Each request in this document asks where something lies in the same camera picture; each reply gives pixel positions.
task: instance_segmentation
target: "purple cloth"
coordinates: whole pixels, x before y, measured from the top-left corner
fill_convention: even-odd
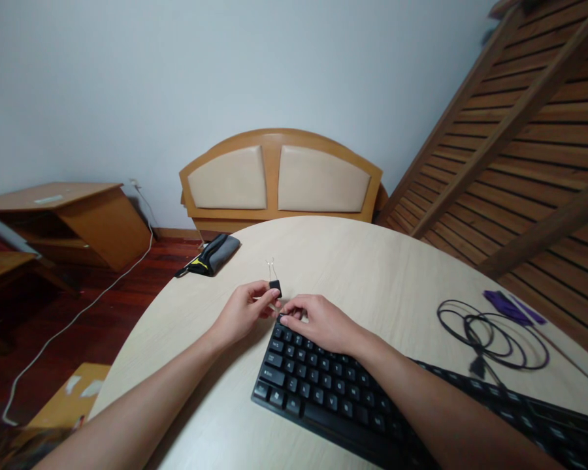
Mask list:
[[[529,316],[532,317],[538,324],[545,324],[547,322],[547,320],[539,316],[539,314],[537,314],[535,310],[529,308],[523,302],[518,300],[517,296],[513,296],[512,294],[510,294],[510,297],[512,297],[521,306],[521,308],[525,310],[525,312],[528,313]]]
[[[531,326],[533,323],[527,316],[518,310],[518,307],[511,303],[501,292],[494,290],[485,290],[483,296],[486,297],[499,313],[511,318],[516,323],[523,326]]]

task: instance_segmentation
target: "black cable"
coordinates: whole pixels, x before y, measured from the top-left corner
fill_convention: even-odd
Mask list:
[[[469,314],[463,315],[462,313],[460,313],[458,311],[463,308],[459,307],[457,305],[454,305],[453,303],[461,304],[462,306],[469,308],[469,311],[474,311],[476,314],[473,315],[473,314],[469,313]],[[498,364],[501,364],[502,366],[505,366],[510,369],[515,369],[515,370],[539,370],[539,369],[544,369],[549,364],[549,359],[550,359],[549,350],[547,349],[546,345],[542,342],[542,340],[538,337],[538,335],[536,333],[534,333],[528,326],[521,325],[505,315],[501,315],[500,313],[481,312],[481,311],[477,310],[475,307],[473,307],[472,305],[469,305],[466,302],[462,302],[461,300],[455,300],[455,299],[445,300],[444,302],[442,302],[438,306],[437,313],[438,313],[438,320],[440,321],[440,324],[444,327],[444,329],[447,332],[449,332],[455,339],[458,339],[459,341],[461,341],[465,345],[468,345],[473,348],[473,350],[477,354],[477,358],[470,365],[470,372],[475,373],[476,375],[480,376],[481,378],[483,378],[483,376],[484,376],[484,369],[487,368],[488,371],[490,372],[490,374],[497,381],[497,383],[500,386],[504,387],[504,385],[501,382],[501,380],[499,379],[499,377],[497,377],[497,374],[492,370],[492,367],[490,367],[490,365],[485,361],[485,358],[488,358]],[[442,319],[443,313],[453,313],[454,315],[457,315],[458,317],[460,317],[462,319],[463,326],[464,326],[464,334],[465,334],[464,336],[462,336],[461,334],[459,334],[455,330],[453,330],[446,323],[446,321],[444,321]],[[526,354],[525,350],[523,349],[523,347],[519,344],[518,341],[516,341],[516,339],[514,339],[512,337],[512,335],[510,335],[508,332],[504,331],[500,326],[498,326],[495,323],[493,323],[492,321],[490,321],[490,318],[492,318],[492,317],[499,317],[499,318],[506,319],[508,321],[513,322],[514,326],[521,326],[522,328],[524,328],[531,336],[533,336],[533,338],[540,344],[540,346],[542,346],[542,349],[544,350],[544,361],[542,363],[538,364],[537,366],[528,365],[527,354]],[[472,325],[475,322],[481,323],[486,327],[486,331],[488,332],[487,341],[485,341],[485,342],[482,341],[482,339],[479,337],[479,335],[473,329]],[[508,344],[508,349],[505,352],[499,353],[497,351],[492,351],[491,349],[489,349],[489,347],[492,345],[492,343],[495,340],[495,334],[497,332],[503,336],[503,338],[506,340],[506,342]],[[517,362],[512,362],[510,360],[506,360],[506,358],[509,358],[511,355],[513,355],[515,350],[518,350],[521,353],[522,361],[520,364],[518,364]]]

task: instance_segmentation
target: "round table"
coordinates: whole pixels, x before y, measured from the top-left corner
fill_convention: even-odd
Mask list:
[[[492,311],[482,292],[502,290],[425,243],[349,219],[288,217],[253,225],[235,236],[242,245],[216,277],[188,274],[172,279],[159,293],[113,363],[90,418],[198,339],[237,285],[268,279],[266,260],[272,258],[284,299],[322,294],[403,354],[463,375],[468,375],[475,354],[444,331],[436,308],[454,298]],[[372,467],[251,402],[273,323],[261,322],[216,362],[163,439],[155,464]],[[558,346],[587,359],[554,325],[541,329]],[[496,364],[494,368],[511,390],[588,414],[588,378],[553,347],[549,349],[551,363],[546,369],[528,373]]]

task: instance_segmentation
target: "beige cushion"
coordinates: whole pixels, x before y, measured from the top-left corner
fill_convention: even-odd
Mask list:
[[[266,177],[261,146],[220,155],[189,176],[194,204],[204,209],[265,209]]]
[[[279,210],[361,212],[369,182],[365,171],[328,153],[281,148]]]

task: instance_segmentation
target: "pencil case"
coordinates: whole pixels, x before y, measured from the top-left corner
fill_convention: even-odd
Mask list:
[[[237,238],[220,234],[205,247],[197,258],[190,261],[187,266],[179,269],[174,277],[183,277],[188,272],[213,277],[239,247],[240,241]]]

